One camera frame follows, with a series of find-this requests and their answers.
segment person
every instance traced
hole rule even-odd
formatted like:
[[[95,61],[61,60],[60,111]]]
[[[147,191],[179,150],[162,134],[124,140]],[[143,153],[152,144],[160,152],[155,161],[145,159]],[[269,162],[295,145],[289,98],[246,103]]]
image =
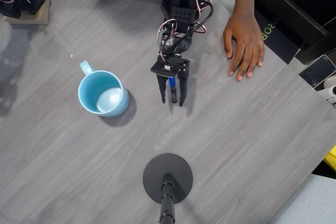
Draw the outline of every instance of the person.
[[[226,57],[232,59],[228,70],[229,76],[233,76],[236,72],[238,81],[241,81],[245,75],[251,78],[255,67],[263,65],[264,58],[264,41],[254,17],[254,0],[236,0],[234,11],[224,29],[223,38]],[[234,52],[233,39],[236,40]]]

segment yellow object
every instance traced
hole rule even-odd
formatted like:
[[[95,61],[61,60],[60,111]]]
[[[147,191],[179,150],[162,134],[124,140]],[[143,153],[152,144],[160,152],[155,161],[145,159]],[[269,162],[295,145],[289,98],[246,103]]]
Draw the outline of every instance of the yellow object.
[[[331,149],[330,154],[332,154],[336,157],[336,145],[333,149]]]
[[[336,172],[336,146],[325,156],[324,161]]]

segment blue pen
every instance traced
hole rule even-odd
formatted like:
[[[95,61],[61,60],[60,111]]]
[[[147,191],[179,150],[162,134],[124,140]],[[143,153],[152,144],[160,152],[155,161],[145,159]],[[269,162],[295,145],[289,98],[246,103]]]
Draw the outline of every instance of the blue pen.
[[[175,77],[169,77],[169,86],[170,86],[170,92],[172,94],[172,102],[177,102],[177,95],[176,95],[176,82]]]

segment black cord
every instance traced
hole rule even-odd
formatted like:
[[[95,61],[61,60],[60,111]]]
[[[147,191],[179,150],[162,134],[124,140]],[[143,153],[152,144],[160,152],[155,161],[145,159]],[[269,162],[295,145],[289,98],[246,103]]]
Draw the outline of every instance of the black cord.
[[[203,3],[207,4],[208,6],[210,6],[211,10],[210,13],[208,14],[208,16],[202,21],[200,22],[197,26],[195,26],[192,30],[188,31],[183,37],[181,37],[174,45],[170,46],[167,50],[167,56],[170,56],[174,50],[177,48],[177,46],[183,41],[185,40],[190,34],[192,34],[194,31],[198,30],[201,26],[203,26],[212,16],[212,14],[214,13],[214,6],[206,1],[206,0],[201,0]]]

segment black round base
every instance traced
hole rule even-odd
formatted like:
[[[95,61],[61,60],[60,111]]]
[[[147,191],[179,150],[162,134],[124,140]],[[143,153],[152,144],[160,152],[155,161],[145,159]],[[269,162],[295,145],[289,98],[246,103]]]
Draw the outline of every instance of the black round base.
[[[143,186],[149,197],[161,203],[161,186],[164,174],[170,173],[175,179],[174,203],[183,200],[193,186],[193,173],[186,160],[172,153],[154,157],[143,172]]]

